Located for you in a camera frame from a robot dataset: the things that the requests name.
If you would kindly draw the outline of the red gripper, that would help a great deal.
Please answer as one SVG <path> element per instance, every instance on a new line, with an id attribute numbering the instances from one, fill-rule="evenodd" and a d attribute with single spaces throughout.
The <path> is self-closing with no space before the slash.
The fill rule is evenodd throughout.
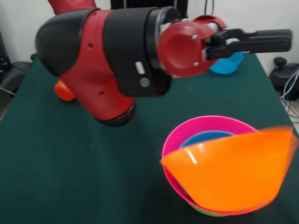
<path id="1" fill-rule="evenodd" d="M 213 15 L 176 22 L 160 34 L 157 55 L 163 70 L 175 77 L 205 73 L 219 58 L 210 59 L 211 37 L 227 25 Z"/>

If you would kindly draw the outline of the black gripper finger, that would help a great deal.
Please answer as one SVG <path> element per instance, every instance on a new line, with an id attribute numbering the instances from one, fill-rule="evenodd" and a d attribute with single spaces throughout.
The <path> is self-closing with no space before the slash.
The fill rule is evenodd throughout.
<path id="1" fill-rule="evenodd" d="M 290 29 L 273 29 L 258 30 L 253 33 L 246 33 L 240 28 L 222 29 L 214 33 L 211 37 L 211 45 L 220 45 L 229 39 L 237 39 L 239 41 L 258 40 L 259 38 L 283 37 L 292 39 L 292 31 Z"/>
<path id="2" fill-rule="evenodd" d="M 206 49 L 206 60 L 229 58 L 236 52 L 271 53 L 287 52 L 291 49 L 290 40 L 244 41 L 214 45 Z"/>

